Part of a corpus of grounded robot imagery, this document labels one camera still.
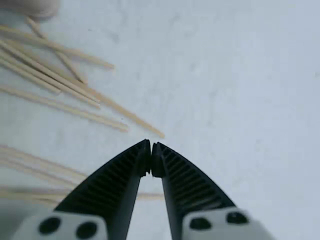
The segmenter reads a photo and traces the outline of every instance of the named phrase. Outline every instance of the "white plastic part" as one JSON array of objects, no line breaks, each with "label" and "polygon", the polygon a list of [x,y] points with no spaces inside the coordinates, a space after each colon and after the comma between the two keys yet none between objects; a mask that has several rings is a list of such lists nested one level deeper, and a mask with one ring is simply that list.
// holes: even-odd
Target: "white plastic part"
[{"label": "white plastic part", "polygon": [[[48,219],[59,219],[59,226],[49,233],[41,233],[40,225]],[[90,223],[96,226],[94,234],[86,238],[77,235],[83,224]],[[53,211],[26,218],[13,235],[12,240],[107,240],[107,225],[99,216],[65,213]]]},{"label": "white plastic part", "polygon": [[[229,223],[227,216],[239,213],[247,223]],[[211,227],[207,229],[192,228],[192,220],[205,219]],[[182,240],[274,240],[260,222],[251,218],[244,210],[228,207],[218,210],[197,211],[186,215],[182,223]]]}]

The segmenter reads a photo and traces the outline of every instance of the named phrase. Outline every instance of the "round hole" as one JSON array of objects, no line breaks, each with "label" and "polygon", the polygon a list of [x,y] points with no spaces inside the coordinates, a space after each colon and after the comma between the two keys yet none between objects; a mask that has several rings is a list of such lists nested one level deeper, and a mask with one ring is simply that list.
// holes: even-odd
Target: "round hole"
[{"label": "round hole", "polygon": [[58,217],[49,217],[42,221],[39,226],[39,232],[43,235],[52,234],[58,230],[61,220]]},{"label": "round hole", "polygon": [[190,222],[190,228],[193,230],[208,230],[211,227],[211,223],[204,217],[193,218]]},{"label": "round hole", "polygon": [[93,221],[84,222],[76,229],[76,236],[79,239],[89,239],[96,234],[97,228],[97,224]]},{"label": "round hole", "polygon": [[229,212],[226,216],[226,221],[229,224],[247,224],[247,223],[249,223],[247,217],[238,211]]}]

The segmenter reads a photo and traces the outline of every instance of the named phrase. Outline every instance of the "white surface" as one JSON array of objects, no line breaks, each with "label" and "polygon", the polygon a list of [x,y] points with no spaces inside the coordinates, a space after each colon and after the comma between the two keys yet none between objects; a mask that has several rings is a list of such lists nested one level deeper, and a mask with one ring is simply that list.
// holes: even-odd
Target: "white surface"
[{"label": "white surface", "polygon": [[[116,65],[75,60],[89,85],[161,129],[279,240],[314,239],[320,197],[318,1],[65,0],[41,24],[50,39]],[[25,31],[22,18],[1,23]],[[44,53],[52,61],[52,54]],[[0,68],[1,83],[52,97]],[[56,97],[90,107],[64,94]],[[0,144],[91,173],[147,138],[0,93]],[[1,184],[42,185],[2,169]],[[161,192],[143,178],[140,191]],[[137,203],[128,239],[170,239],[164,203]]]},{"label": "white surface", "polygon": [[12,240],[25,218],[48,211],[49,209],[30,202],[0,199],[0,239]]},{"label": "white surface", "polygon": [[[54,232],[44,235],[39,231],[39,226],[41,226],[44,220],[50,218],[58,218],[60,224]],[[81,238],[76,234],[78,228],[82,224],[90,222],[95,223],[96,231],[93,236],[87,237],[86,239],[108,240],[108,226],[102,217],[69,212],[41,212],[37,215],[30,216],[19,226],[11,240],[79,240]]]}]

